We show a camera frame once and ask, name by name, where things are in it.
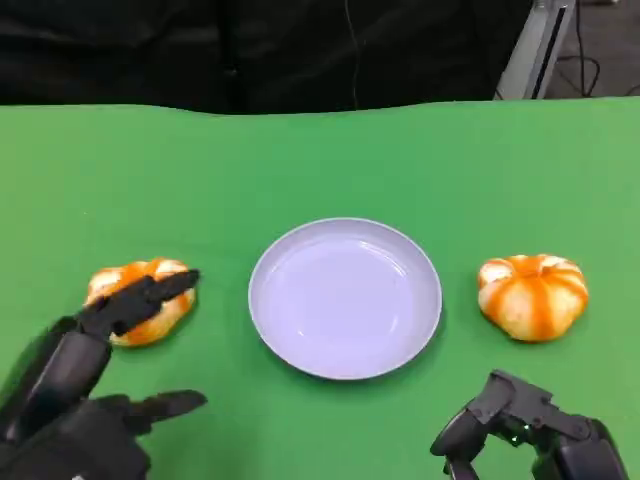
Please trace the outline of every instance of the white plate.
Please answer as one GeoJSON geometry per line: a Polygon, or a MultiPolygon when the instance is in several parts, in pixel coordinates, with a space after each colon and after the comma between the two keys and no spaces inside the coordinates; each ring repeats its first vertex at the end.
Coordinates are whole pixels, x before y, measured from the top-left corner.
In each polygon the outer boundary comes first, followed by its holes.
{"type": "Polygon", "coordinates": [[[422,249],[357,218],[287,233],[262,255],[249,283],[251,317],[271,350],[336,380],[404,365],[432,337],[441,307],[438,274],[422,249]]]}

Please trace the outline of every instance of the cable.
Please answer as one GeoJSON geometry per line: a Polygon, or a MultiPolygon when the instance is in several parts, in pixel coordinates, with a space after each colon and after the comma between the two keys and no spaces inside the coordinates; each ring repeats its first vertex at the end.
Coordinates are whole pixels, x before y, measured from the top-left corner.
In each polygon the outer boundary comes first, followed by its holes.
{"type": "Polygon", "coordinates": [[[630,97],[631,95],[633,95],[636,92],[636,90],[640,91],[640,83],[638,85],[634,85],[633,87],[631,87],[631,89],[627,93],[625,93],[624,96],[625,97],[630,97]]]}
{"type": "Polygon", "coordinates": [[[578,37],[578,51],[580,52],[580,92],[583,97],[587,96],[585,88],[585,68],[584,68],[584,43],[582,41],[582,3],[576,0],[576,36],[578,37]]]}
{"type": "MultiPolygon", "coordinates": [[[[567,60],[580,60],[581,63],[583,62],[583,58],[580,57],[580,55],[566,55],[566,56],[558,57],[558,62],[564,62],[564,61],[567,61],[567,60]]],[[[558,69],[558,74],[560,75],[560,77],[562,77],[563,80],[565,80],[569,85],[571,85],[571,87],[576,92],[578,92],[578,94],[580,96],[585,97],[585,98],[591,98],[591,96],[593,94],[593,90],[596,88],[596,85],[598,84],[598,80],[600,79],[600,73],[602,72],[602,66],[600,65],[600,62],[598,62],[598,60],[596,60],[593,57],[584,56],[584,61],[590,62],[596,68],[596,72],[593,75],[593,79],[591,80],[591,85],[589,85],[589,88],[587,89],[587,91],[584,92],[584,95],[583,95],[580,87],[577,86],[575,83],[573,83],[573,81],[562,70],[558,69]]]]}
{"type": "Polygon", "coordinates": [[[351,21],[351,14],[349,13],[349,0],[344,0],[344,13],[347,17],[347,24],[349,25],[349,33],[351,34],[351,40],[353,41],[353,47],[355,52],[355,65],[353,68],[353,77],[351,78],[351,94],[353,96],[353,109],[359,110],[360,104],[358,102],[358,73],[360,73],[360,46],[358,45],[358,37],[356,37],[356,31],[353,28],[353,22],[351,21]]]}

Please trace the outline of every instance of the black backdrop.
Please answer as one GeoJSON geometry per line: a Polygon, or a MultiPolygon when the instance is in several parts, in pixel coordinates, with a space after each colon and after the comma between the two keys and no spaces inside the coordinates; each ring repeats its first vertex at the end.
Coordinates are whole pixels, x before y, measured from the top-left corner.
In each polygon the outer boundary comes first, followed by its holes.
{"type": "Polygon", "coordinates": [[[0,0],[0,103],[339,111],[494,96],[532,0],[0,0]]]}

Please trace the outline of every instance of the green tablecloth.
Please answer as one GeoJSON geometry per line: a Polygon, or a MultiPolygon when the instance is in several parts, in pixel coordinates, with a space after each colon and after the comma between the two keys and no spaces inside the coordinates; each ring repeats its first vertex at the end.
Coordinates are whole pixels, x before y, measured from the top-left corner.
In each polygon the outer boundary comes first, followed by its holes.
{"type": "MultiPolygon", "coordinates": [[[[444,478],[430,443],[492,368],[602,418],[637,477],[639,118],[628,99],[238,118],[1,109],[0,376],[81,305],[95,270],[175,257],[205,275],[197,310],[163,344],[118,351],[95,392],[208,395],[144,440],[153,479],[444,478]],[[247,283],[261,252],[332,216],[397,227],[441,276],[436,338],[387,377],[311,378],[252,327],[247,283]],[[531,346],[483,319],[475,273],[489,257],[538,252],[578,262],[591,304],[566,338],[531,346]]],[[[528,478],[533,457],[496,440],[477,466],[528,478]]]]}

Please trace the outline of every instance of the orange pumpkin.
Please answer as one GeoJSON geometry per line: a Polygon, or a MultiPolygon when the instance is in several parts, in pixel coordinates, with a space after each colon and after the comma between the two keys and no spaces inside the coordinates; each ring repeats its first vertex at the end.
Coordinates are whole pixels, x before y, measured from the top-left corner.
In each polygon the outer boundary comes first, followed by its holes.
{"type": "MultiPolygon", "coordinates": [[[[150,262],[133,262],[124,267],[104,268],[91,277],[85,305],[94,302],[98,297],[109,296],[140,280],[145,275],[160,280],[186,270],[188,268],[185,264],[164,258],[156,258],[150,262]]],[[[111,335],[111,343],[125,347],[136,347],[157,342],[164,338],[178,323],[178,320],[191,310],[195,298],[195,290],[192,288],[168,302],[164,302],[162,310],[156,316],[141,323],[129,333],[121,337],[111,335]]]]}
{"type": "Polygon", "coordinates": [[[511,337],[544,342],[563,335],[587,306],[580,268],[553,255],[494,258],[478,273],[478,303],[511,337]]]}

